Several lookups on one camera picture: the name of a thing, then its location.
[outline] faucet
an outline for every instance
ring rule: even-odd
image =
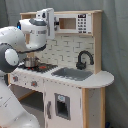
[[[81,51],[81,52],[79,53],[79,55],[78,55],[78,62],[76,63],[77,69],[80,69],[80,70],[86,68],[86,62],[85,62],[85,63],[82,63],[82,62],[81,62],[81,56],[82,56],[83,54],[87,54],[87,55],[89,56],[89,58],[90,58],[90,64],[91,64],[91,65],[94,64],[93,56],[92,56],[88,51]]]

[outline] kitchen countertop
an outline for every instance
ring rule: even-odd
[[[83,81],[75,81],[75,80],[70,80],[70,79],[61,78],[61,77],[51,75],[51,73],[53,73],[54,71],[56,71],[60,68],[63,68],[63,67],[64,66],[58,66],[46,73],[36,73],[36,72],[23,70],[23,69],[19,69],[19,68],[17,68],[15,71],[24,72],[27,74],[30,73],[31,75],[40,76],[45,80],[61,82],[66,85],[69,85],[69,86],[81,87],[81,88],[101,88],[101,87],[108,86],[114,82],[114,76],[107,71],[100,71],[99,73],[93,74]]]

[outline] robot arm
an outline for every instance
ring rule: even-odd
[[[46,40],[54,39],[54,10],[38,11],[35,19],[20,20],[17,27],[19,29],[16,27],[0,29],[0,126],[40,128],[36,117],[21,106],[6,86],[4,75],[17,68],[19,64],[17,52],[43,50],[46,47]],[[25,33],[30,33],[29,44],[25,43]]]

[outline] tiled backsplash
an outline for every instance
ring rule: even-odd
[[[48,40],[44,51],[36,52],[35,56],[44,63],[76,67],[78,55],[87,50],[94,56],[94,39],[84,36],[56,36],[54,40]],[[94,70],[90,65],[87,55],[82,55],[82,62],[87,64],[86,69]]]

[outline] cabinet door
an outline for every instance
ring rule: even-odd
[[[83,128],[82,91],[45,81],[45,128]]]

